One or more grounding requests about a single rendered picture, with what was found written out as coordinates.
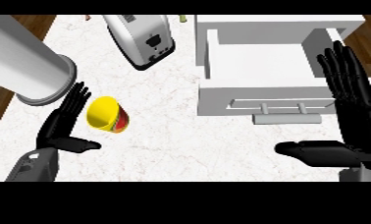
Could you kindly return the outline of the white cylindrical container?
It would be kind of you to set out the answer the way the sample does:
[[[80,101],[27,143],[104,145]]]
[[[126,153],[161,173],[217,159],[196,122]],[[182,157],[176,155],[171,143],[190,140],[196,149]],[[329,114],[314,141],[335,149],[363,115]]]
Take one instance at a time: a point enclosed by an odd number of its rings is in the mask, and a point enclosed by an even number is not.
[[[0,15],[0,86],[33,106],[57,102],[77,79],[74,61],[57,54],[11,15]]]

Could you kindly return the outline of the white cabinet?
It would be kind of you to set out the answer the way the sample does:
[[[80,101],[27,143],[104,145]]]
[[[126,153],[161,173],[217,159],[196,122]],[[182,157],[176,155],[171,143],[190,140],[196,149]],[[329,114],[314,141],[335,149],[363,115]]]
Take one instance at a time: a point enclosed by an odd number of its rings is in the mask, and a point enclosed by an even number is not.
[[[347,39],[364,22],[361,15],[198,15],[196,65],[205,65],[210,29],[223,44],[298,44],[316,28],[336,28]]]

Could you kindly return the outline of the silver toaster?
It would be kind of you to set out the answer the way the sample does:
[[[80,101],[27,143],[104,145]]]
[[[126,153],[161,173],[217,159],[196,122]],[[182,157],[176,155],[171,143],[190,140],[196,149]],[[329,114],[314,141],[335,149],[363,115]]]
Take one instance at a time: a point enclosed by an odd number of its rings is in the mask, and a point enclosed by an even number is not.
[[[145,71],[176,50],[165,15],[105,15],[108,30],[135,68]]]

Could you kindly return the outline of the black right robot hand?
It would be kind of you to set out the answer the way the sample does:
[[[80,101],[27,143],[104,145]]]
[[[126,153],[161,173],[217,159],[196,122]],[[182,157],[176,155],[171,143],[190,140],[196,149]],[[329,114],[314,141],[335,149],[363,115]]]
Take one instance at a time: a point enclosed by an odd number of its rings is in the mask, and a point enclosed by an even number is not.
[[[313,167],[366,167],[371,170],[371,84],[367,73],[351,47],[339,41],[319,55],[319,62],[335,98],[344,141],[280,142],[276,152]]]

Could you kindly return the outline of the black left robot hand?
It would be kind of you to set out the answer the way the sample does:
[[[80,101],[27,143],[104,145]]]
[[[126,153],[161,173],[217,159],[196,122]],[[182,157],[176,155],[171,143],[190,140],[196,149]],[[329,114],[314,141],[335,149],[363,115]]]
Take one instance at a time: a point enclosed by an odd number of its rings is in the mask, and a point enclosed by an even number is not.
[[[64,98],[59,107],[46,118],[37,136],[37,149],[54,147],[55,149],[83,153],[92,149],[101,149],[102,144],[92,140],[76,138],[71,135],[79,115],[92,96],[84,83],[77,83]]]

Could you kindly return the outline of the white open drawer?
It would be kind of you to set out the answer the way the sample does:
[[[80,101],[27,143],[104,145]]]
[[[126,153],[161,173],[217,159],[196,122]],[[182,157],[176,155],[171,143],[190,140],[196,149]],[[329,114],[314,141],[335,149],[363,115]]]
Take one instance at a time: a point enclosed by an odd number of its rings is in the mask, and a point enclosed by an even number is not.
[[[341,40],[333,28],[316,29],[299,44],[223,44],[211,29],[207,75],[199,85],[198,114],[252,115],[335,112],[333,98],[317,55]]]

